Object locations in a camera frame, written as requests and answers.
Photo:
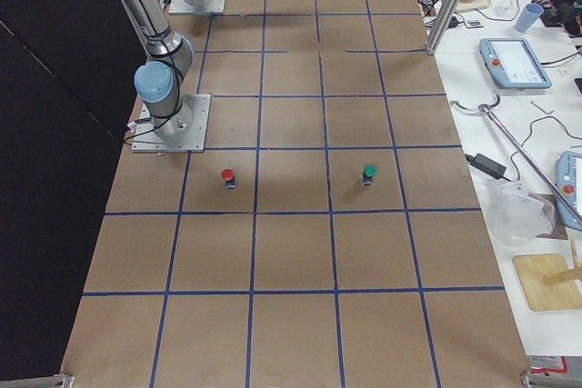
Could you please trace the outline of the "green push button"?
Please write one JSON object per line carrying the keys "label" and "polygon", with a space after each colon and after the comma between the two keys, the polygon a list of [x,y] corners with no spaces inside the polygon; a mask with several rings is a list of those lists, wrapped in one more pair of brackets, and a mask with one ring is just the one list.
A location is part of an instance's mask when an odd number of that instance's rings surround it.
{"label": "green push button", "polygon": [[373,164],[368,164],[364,167],[362,172],[362,183],[364,186],[369,186],[374,182],[377,175],[377,168]]}

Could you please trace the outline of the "red push button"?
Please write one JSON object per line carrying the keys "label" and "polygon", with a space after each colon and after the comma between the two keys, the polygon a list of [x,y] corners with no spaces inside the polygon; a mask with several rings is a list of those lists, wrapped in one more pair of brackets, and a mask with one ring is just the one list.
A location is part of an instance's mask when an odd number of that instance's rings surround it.
{"label": "red push button", "polygon": [[224,182],[226,189],[236,189],[236,173],[232,168],[225,168],[221,171],[221,179]]}

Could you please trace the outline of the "blue teach pendant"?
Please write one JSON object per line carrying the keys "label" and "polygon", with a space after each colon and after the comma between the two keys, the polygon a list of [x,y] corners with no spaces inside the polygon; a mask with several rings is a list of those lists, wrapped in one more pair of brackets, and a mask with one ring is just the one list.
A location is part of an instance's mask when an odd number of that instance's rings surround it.
{"label": "blue teach pendant", "polygon": [[525,38],[484,38],[479,41],[487,71],[503,89],[548,89],[552,82]]}

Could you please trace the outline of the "blue plastic cup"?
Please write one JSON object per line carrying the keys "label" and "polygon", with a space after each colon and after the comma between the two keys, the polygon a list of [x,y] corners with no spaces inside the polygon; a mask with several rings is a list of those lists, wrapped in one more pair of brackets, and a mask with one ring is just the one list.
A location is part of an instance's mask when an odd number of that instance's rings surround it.
{"label": "blue plastic cup", "polygon": [[544,11],[545,8],[542,5],[535,3],[525,5],[514,25],[515,30],[519,33],[525,33],[541,17]]}

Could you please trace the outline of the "metal cane rod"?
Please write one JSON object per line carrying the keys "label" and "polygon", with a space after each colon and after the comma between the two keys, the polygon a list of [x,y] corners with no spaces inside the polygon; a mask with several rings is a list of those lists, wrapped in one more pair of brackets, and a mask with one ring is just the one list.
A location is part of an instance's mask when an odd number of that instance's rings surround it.
{"label": "metal cane rod", "polygon": [[572,215],[579,224],[581,224],[581,214],[577,211],[576,207],[572,205],[566,196],[560,192],[556,184],[549,178],[549,176],[542,170],[542,168],[533,159],[531,154],[524,148],[524,146],[510,133],[510,131],[505,127],[505,125],[500,121],[497,115],[494,113],[494,108],[501,104],[501,96],[496,95],[494,103],[482,103],[475,108],[465,107],[458,101],[453,100],[450,102],[452,106],[456,106],[461,110],[471,113],[471,114],[484,114],[503,134],[503,136],[516,148],[519,154],[527,161],[529,166],[534,170],[534,172],[543,180],[550,192],[556,197],[559,204],[562,204],[566,210]]}

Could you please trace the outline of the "black power adapter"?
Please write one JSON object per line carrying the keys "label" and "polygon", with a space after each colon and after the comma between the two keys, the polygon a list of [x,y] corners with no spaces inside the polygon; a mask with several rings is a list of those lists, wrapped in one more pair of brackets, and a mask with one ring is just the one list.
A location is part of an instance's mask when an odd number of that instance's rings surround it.
{"label": "black power adapter", "polygon": [[505,175],[505,171],[507,169],[502,164],[482,154],[476,154],[473,157],[469,157],[468,161],[477,170],[488,174],[496,180],[502,178]]}

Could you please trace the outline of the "clear plastic bag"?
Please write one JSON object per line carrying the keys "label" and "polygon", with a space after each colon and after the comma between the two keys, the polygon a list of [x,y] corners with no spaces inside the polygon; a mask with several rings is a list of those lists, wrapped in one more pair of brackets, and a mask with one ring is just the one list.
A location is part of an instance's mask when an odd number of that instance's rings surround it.
{"label": "clear plastic bag", "polygon": [[485,185],[487,227],[505,246],[520,246],[556,226],[555,206],[521,182],[490,181]]}

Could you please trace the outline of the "wooden board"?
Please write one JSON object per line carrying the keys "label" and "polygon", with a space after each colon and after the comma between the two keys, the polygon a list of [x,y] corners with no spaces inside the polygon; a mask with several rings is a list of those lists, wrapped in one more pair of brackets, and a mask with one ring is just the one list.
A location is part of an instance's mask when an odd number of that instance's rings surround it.
{"label": "wooden board", "polygon": [[581,308],[581,269],[569,269],[561,254],[519,255],[513,258],[530,310],[549,312]]}

